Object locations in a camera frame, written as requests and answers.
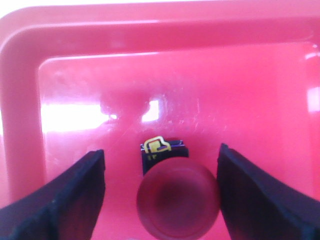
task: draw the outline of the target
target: pink plastic bin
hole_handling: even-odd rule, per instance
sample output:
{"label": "pink plastic bin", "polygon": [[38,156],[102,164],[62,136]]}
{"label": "pink plastic bin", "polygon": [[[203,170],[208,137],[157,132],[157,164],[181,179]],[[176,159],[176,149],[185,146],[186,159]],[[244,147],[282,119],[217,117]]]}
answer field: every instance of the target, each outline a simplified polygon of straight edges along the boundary
{"label": "pink plastic bin", "polygon": [[[93,240],[152,240],[140,144],[184,140],[216,174],[226,143],[320,200],[320,1],[31,7],[0,20],[0,207],[106,153]],[[201,240],[229,240],[221,216]]]}

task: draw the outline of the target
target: red round object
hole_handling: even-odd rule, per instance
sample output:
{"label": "red round object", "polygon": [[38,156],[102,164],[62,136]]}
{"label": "red round object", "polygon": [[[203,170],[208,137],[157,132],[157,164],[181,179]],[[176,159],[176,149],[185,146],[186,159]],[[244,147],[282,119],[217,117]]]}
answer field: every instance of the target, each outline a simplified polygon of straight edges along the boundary
{"label": "red round object", "polygon": [[147,231],[160,240],[195,240],[215,222],[220,209],[215,177],[185,157],[166,159],[144,176],[137,210]]}

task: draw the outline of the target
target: plastic container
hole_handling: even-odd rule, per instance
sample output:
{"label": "plastic container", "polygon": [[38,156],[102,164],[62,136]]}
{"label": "plastic container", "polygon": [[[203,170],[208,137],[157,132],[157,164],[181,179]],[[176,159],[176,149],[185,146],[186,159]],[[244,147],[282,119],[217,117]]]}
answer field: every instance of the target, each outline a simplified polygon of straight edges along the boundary
{"label": "plastic container", "polygon": [[[228,144],[320,200],[320,2],[32,7],[0,20],[0,207],[106,153],[93,240],[151,240],[140,144],[184,140],[215,175]],[[221,214],[201,240],[229,240]]]}

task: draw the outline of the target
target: scratch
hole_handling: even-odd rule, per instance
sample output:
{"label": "scratch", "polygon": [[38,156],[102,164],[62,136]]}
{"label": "scratch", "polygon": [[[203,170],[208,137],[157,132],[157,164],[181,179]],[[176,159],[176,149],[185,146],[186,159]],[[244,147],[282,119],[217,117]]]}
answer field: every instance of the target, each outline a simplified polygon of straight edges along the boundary
{"label": "scratch", "polygon": [[112,146],[110,147],[110,149],[113,149],[115,147],[115,145],[120,142],[120,140],[127,134],[127,132],[129,131],[129,129],[131,129],[131,127],[134,125],[134,123],[132,123],[129,127],[127,127],[127,129],[121,134],[120,137],[117,138],[117,140],[112,144]]}
{"label": "scratch", "polygon": [[193,133],[195,133],[195,132],[197,131],[197,129],[198,129],[198,125],[199,125],[199,123],[197,122],[197,123],[195,124],[195,126],[194,126]]}
{"label": "scratch", "polygon": [[197,114],[200,113],[200,101],[199,98],[196,99],[196,108],[197,108]]}

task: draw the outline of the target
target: black rubber pad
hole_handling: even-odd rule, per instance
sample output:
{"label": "black rubber pad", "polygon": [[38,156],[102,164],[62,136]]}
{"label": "black rubber pad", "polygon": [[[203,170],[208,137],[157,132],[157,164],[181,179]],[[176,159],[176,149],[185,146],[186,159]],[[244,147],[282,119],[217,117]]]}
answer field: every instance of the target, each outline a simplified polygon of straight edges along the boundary
{"label": "black rubber pad", "polygon": [[232,240],[320,240],[320,202],[225,144],[220,148],[217,181]]}
{"label": "black rubber pad", "polygon": [[0,210],[0,240],[89,240],[105,195],[103,150]]}

